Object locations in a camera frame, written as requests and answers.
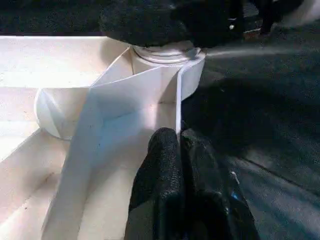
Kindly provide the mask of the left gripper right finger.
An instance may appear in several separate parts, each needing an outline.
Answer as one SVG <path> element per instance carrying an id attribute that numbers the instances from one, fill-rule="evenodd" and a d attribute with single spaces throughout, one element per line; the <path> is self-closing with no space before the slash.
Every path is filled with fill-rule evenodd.
<path id="1" fill-rule="evenodd" d="M 181 133 L 190 240 L 258 240 L 259 233 L 237 175 L 211 141 L 189 128 Z"/>

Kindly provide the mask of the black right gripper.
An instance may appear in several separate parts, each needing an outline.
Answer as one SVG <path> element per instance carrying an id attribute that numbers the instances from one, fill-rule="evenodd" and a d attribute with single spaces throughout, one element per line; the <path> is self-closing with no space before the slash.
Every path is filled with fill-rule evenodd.
<path id="1" fill-rule="evenodd" d="M 105 36 L 139 47 L 190 41 L 213 48 L 258 28 L 271 0 L 106 0 L 99 26 Z"/>

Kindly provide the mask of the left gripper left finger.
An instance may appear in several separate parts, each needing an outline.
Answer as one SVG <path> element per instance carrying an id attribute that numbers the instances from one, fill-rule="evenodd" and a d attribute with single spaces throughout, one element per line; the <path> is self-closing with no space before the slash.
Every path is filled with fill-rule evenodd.
<path id="1" fill-rule="evenodd" d="M 129 240 L 181 240 L 184 237 L 185 184 L 176 132 L 162 127 L 148 142 L 147 154 L 131 190 Z"/>

